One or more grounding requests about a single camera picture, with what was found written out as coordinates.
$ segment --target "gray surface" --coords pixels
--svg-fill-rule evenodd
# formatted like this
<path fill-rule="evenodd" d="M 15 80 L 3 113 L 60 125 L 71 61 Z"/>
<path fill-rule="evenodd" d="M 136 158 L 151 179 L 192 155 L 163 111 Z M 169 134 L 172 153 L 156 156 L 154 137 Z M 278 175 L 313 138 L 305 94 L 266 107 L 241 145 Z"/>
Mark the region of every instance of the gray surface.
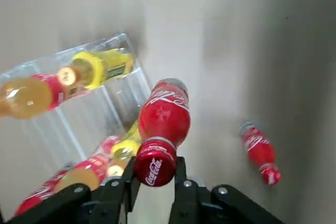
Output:
<path fill-rule="evenodd" d="M 129 33 L 152 82 L 178 77 L 188 87 L 192 127 L 179 152 L 191 176 L 209 185 L 232 184 L 286 223 L 334 222 L 334 0 L 0 5 L 1 72 L 117 30 Z M 266 187 L 247 162 L 237 136 L 244 119 L 262 125 L 274 143 L 282 171 L 276 187 Z M 7 217 L 46 178 L 42 169 L 34 176 L 28 171 L 37 157 L 12 125 L 10 119 L 0 123 L 0 200 Z M 172 191 L 172 185 L 155 192 L 142 188 L 130 223 L 165 223 Z"/>

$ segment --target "screw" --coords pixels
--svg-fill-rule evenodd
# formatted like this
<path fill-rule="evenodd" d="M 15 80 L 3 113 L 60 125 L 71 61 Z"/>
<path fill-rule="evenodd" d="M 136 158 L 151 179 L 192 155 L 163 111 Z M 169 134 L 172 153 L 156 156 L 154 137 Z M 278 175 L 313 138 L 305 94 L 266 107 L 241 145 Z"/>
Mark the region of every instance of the screw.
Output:
<path fill-rule="evenodd" d="M 185 187 L 190 187 L 190 186 L 192 185 L 192 183 L 191 183 L 191 181 L 186 180 L 185 182 L 183 182 L 183 185 L 184 185 Z"/>
<path fill-rule="evenodd" d="M 220 187 L 218 191 L 220 194 L 227 194 L 227 189 L 225 187 Z"/>
<path fill-rule="evenodd" d="M 113 181 L 113 182 L 111 183 L 111 186 L 117 186 L 117 185 L 119 185 L 119 182 L 118 182 L 118 181 Z"/>
<path fill-rule="evenodd" d="M 81 191 L 83 191 L 82 187 L 77 187 L 77 188 L 74 189 L 75 193 L 80 193 Z"/>

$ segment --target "orange juice bottle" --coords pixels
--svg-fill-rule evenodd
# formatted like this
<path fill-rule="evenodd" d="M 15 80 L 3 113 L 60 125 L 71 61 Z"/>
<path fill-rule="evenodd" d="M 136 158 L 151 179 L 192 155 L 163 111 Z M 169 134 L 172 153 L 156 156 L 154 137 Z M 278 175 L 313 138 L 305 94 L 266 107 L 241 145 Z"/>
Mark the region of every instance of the orange juice bottle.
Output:
<path fill-rule="evenodd" d="M 0 116 L 29 119 L 52 110 L 78 91 L 76 87 L 62 86 L 54 75 L 16 79 L 0 89 Z"/>
<path fill-rule="evenodd" d="M 120 140 L 118 136 L 109 136 L 102 141 L 95 153 L 87 160 L 77 164 L 55 186 L 55 193 L 75 184 L 82 183 L 95 190 L 106 178 L 111 162 L 111 148 Z"/>

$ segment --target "orange liquid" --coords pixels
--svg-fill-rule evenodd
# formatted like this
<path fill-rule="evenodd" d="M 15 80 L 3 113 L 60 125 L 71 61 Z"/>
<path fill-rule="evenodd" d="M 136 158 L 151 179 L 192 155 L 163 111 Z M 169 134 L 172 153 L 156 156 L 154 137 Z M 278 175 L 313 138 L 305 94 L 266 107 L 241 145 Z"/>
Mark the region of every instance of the orange liquid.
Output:
<path fill-rule="evenodd" d="M 49 85 L 37 78 L 17 79 L 0 90 L 0 116 L 28 119 L 50 108 L 53 95 Z"/>
<path fill-rule="evenodd" d="M 55 186 L 54 192 L 63 190 L 67 186 L 82 183 L 90 187 L 91 190 L 95 190 L 100 185 L 97 175 L 91 169 L 85 169 L 85 167 L 78 167 L 70 170 L 66 176 L 64 176 L 60 182 Z"/>

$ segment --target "coca-cola logo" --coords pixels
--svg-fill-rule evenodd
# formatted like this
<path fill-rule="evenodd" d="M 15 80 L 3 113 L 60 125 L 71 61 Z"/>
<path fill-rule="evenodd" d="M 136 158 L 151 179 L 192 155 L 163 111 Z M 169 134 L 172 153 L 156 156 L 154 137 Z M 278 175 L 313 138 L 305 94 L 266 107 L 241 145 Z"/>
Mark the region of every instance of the coca-cola logo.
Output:
<path fill-rule="evenodd" d="M 40 199 L 44 200 L 52 194 L 50 193 L 50 191 L 51 191 L 51 186 L 45 185 L 41 187 L 40 189 L 36 190 L 31 196 L 26 198 L 26 200 L 30 198 L 35 198 L 35 197 L 39 197 Z"/>
<path fill-rule="evenodd" d="M 269 141 L 267 138 L 263 137 L 262 135 L 252 135 L 247 138 L 245 143 L 247 151 L 252 150 L 257 144 L 268 144 Z"/>
<path fill-rule="evenodd" d="M 155 158 L 153 158 L 152 162 L 149 164 L 149 174 L 145 178 L 145 181 L 149 186 L 154 185 L 157 175 L 159 174 L 161 165 L 162 159 L 156 161 Z"/>
<path fill-rule="evenodd" d="M 177 106 L 189 111 L 188 102 L 185 100 L 185 98 L 173 91 L 159 91 L 158 93 L 153 94 L 146 105 L 153 104 L 159 100 L 174 103 Z"/>

